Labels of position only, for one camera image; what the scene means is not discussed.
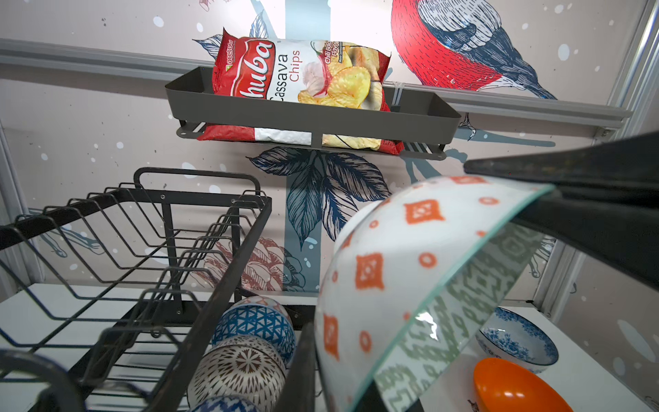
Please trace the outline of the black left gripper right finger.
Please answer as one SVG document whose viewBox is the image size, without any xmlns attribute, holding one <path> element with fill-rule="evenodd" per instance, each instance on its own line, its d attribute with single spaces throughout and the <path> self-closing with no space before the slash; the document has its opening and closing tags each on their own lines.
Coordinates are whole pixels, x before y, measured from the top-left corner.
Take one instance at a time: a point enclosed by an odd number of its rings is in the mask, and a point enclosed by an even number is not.
<svg viewBox="0 0 659 412">
<path fill-rule="evenodd" d="M 285 385 L 273 411 L 315 411 L 316 346 L 313 323 L 301 330 Z M 387 411 L 379 390 L 372 383 L 361 396 L 355 411 Z M 425 411 L 421 401 L 415 401 L 407 411 Z"/>
</svg>

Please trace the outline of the green patterned bowl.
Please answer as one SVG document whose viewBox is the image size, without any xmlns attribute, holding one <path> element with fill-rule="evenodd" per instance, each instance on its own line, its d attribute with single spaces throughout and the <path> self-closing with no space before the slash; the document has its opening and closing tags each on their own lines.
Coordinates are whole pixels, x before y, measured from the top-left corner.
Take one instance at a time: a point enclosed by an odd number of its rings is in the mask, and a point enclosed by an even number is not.
<svg viewBox="0 0 659 412">
<path fill-rule="evenodd" d="M 552 185 L 439 176 L 380 203 L 338 247 L 315 343 L 328 409 L 376 386 L 388 411 L 419 399 L 506 298 L 542 243 L 514 218 Z"/>
</svg>

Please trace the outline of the blue triangle patterned bowl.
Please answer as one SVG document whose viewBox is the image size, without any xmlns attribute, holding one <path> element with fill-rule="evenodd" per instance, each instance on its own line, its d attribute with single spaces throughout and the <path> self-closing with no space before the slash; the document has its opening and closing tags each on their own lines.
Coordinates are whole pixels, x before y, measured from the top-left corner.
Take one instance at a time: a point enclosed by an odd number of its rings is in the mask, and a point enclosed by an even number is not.
<svg viewBox="0 0 659 412">
<path fill-rule="evenodd" d="M 270 343 L 289 366 L 297 347 L 293 323 L 284 306 L 263 296 L 251 296 L 234 303 L 219 320 L 210 340 L 215 347 L 234 336 L 257 336 Z"/>
</svg>

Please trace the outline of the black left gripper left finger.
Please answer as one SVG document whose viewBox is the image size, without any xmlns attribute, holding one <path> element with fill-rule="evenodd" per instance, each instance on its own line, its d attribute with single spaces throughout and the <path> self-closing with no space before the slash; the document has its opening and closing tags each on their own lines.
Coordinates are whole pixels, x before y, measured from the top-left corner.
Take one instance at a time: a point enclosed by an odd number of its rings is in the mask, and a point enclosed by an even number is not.
<svg viewBox="0 0 659 412">
<path fill-rule="evenodd" d="M 84 411 L 77 382 L 58 363 L 44 356 L 1 349 L 1 385 L 10 395 L 32 392 L 37 411 Z"/>
</svg>

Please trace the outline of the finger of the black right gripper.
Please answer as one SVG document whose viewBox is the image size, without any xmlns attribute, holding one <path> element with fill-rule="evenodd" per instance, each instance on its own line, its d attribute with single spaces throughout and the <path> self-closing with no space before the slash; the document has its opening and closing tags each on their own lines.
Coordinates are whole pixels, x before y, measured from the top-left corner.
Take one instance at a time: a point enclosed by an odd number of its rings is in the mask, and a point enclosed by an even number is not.
<svg viewBox="0 0 659 412">
<path fill-rule="evenodd" d="M 617 204 L 657 206 L 656 131 L 585 149 L 467 161 L 463 170 L 556 185 L 570 197 Z"/>
<path fill-rule="evenodd" d="M 553 192 L 524 207 L 513 221 L 658 290 L 657 195 L 587 199 Z"/>
</svg>

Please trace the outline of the black wire dish rack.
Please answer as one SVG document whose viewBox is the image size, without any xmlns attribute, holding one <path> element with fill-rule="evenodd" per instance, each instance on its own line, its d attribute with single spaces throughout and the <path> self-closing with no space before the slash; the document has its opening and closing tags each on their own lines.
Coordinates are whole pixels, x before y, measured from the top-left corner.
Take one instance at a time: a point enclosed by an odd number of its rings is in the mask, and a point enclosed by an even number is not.
<svg viewBox="0 0 659 412">
<path fill-rule="evenodd" d="M 84 411 L 184 411 L 221 315 L 283 303 L 297 345 L 313 309 L 301 265 L 271 245 L 281 193 L 243 173 L 141 168 L 122 182 L 1 227 L 1 349 L 41 355 L 77 382 Z M 30 393 L 4 411 L 37 411 Z"/>
</svg>

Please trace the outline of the brown white patterned bowl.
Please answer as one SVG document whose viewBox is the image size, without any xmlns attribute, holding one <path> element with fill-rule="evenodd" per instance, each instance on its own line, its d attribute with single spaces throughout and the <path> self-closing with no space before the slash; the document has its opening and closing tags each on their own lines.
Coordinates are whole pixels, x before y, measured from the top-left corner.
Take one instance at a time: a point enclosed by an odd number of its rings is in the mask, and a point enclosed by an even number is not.
<svg viewBox="0 0 659 412">
<path fill-rule="evenodd" d="M 258 336 L 232 336 L 200 360 L 187 388 L 187 401 L 193 408 L 211 398 L 238 396 L 260 411 L 272 411 L 285 379 L 286 367 L 272 344 Z"/>
</svg>

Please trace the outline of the red orange patterned bowl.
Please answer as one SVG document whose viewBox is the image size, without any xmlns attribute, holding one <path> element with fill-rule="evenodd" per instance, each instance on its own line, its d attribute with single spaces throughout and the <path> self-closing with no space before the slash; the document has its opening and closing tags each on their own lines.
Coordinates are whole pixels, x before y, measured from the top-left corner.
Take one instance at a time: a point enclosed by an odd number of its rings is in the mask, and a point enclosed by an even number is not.
<svg viewBox="0 0 659 412">
<path fill-rule="evenodd" d="M 251 401 L 231 395 L 208 398 L 199 403 L 190 412 L 259 412 Z"/>
</svg>

